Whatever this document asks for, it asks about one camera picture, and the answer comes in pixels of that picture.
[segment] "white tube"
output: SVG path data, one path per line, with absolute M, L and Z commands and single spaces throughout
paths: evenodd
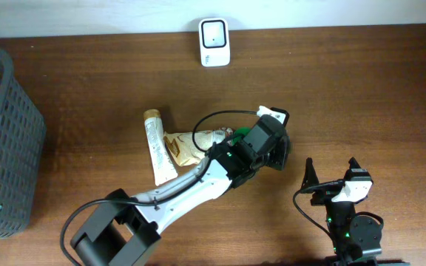
M 163 142 L 163 127 L 160 112 L 156 109 L 145 111 L 144 126 L 149 142 L 155 185 L 160 185 L 178 176 Z

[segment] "crumpled wrapper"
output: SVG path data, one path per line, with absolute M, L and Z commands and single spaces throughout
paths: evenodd
M 213 142 L 220 143 L 230 134 L 233 134 L 233 129 L 230 128 L 205 130 L 195 132 L 195 141 L 200 148 L 208 150 L 212 147 Z M 174 134 L 164 132 L 163 141 L 179 166 L 198 164 L 205 157 L 205 153 L 198 150 L 193 144 L 191 132 Z

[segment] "wood grain surface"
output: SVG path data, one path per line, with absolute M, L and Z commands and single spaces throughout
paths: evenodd
M 231 32 L 231 63 L 200 65 L 197 34 L 0 39 L 47 123 L 30 226 L 0 240 L 0 265 L 68 265 L 58 246 L 79 205 L 123 188 L 155 187 L 143 111 L 188 132 L 223 109 L 290 112 L 285 171 L 263 169 L 162 234 L 156 265 L 260 265 L 333 254 L 291 198 L 312 157 L 321 181 L 355 156 L 374 187 L 358 211 L 385 219 L 380 259 L 426 265 L 426 24 Z M 251 126 L 222 115 L 203 125 Z M 298 202 L 324 223 L 325 209 Z M 70 239 L 92 209 L 67 233 Z

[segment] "black cable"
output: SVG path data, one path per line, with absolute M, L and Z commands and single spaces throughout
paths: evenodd
M 319 185 L 313 185 L 313 186 L 309 186 L 307 188 L 303 188 L 300 189 L 299 191 L 295 192 L 294 196 L 292 197 L 292 201 L 294 202 L 294 206 L 295 208 L 297 208 L 297 210 L 308 220 L 310 221 L 312 224 L 316 225 L 318 228 L 320 228 L 323 232 L 326 233 L 326 235 L 331 239 L 331 241 L 333 242 L 333 245 L 335 244 L 333 241 L 333 237 L 331 237 L 330 232 L 328 232 L 328 230 L 326 230 L 324 227 L 322 227 L 318 222 L 315 222 L 315 220 L 313 220 L 310 216 L 308 216 L 297 204 L 297 201 L 295 200 L 298 196 L 298 194 L 302 194 L 305 193 L 307 191 L 310 190 L 314 190 L 317 188 L 321 188 L 327 185 L 342 185 L 342 181 L 331 181 L 331 182 L 326 182 L 326 183 L 321 183 Z
M 255 111 L 246 111 L 246 110 L 224 110 L 224 111 L 219 111 L 219 112 L 211 113 L 211 114 L 209 114 L 209 115 L 205 116 L 204 118 L 200 119 L 200 121 L 198 121 L 198 123 L 197 123 L 197 124 L 195 125 L 195 127 L 193 128 L 193 131 L 192 131 L 192 141 L 193 141 L 193 145 L 195 145 L 195 147 L 196 147 L 199 151 L 206 152 L 206 150 L 204 150 L 204 149 L 200 148 L 200 147 L 199 147 L 199 145 L 197 144 L 197 142 L 195 141 L 195 132 L 197 131 L 198 126 L 199 126 L 199 125 L 200 125 L 203 121 L 205 121 L 206 119 L 208 119 L 208 118 L 210 118 L 210 117 L 212 117 L 212 116 L 214 116 L 214 115 L 219 115 L 219 114 L 231 114 L 231 113 L 233 113 L 233 114 L 247 114 L 247 115 L 255 115 L 255 114 L 257 114 L 257 112 L 255 112 Z
M 210 154 L 214 151 L 214 149 L 216 148 L 216 143 L 213 143 L 210 151 Z M 195 180 L 190 182 L 187 186 L 183 187 L 182 189 L 180 189 L 179 191 L 173 193 L 172 195 L 165 197 L 163 199 L 160 200 L 156 200 L 155 202 L 138 202 L 136 199 L 95 199 L 92 200 L 90 202 L 87 202 L 85 204 L 83 204 L 82 206 L 80 206 L 79 208 L 77 208 L 67 219 L 67 221 L 65 221 L 64 226 L 61 229 L 60 232 L 60 249 L 62 250 L 62 253 L 66 256 L 67 259 L 70 260 L 70 262 L 72 262 L 74 265 L 76 266 L 81 266 L 80 263 L 78 263 L 76 261 L 75 258 L 73 258 L 72 255 L 70 255 L 70 253 L 68 252 L 68 250 L 65 248 L 65 233 L 67 232 L 68 226 L 70 225 L 70 223 L 73 221 L 73 219 L 79 215 L 83 210 L 94 206 L 94 205 L 99 205 L 99 204 L 103 204 L 103 203 L 116 203 L 116 204 L 126 204 L 126 205 L 134 205 L 134 206 L 157 206 L 160 205 L 162 203 L 168 202 L 169 200 L 177 197 L 178 195 L 182 194 L 183 192 L 189 190 L 192 186 L 196 185 L 201 178 L 206 174 L 206 172 L 208 171 L 208 168 L 210 167 L 212 163 L 212 158 L 209 157 L 208 161 L 206 161 L 206 165 L 205 168 L 196 176 Z

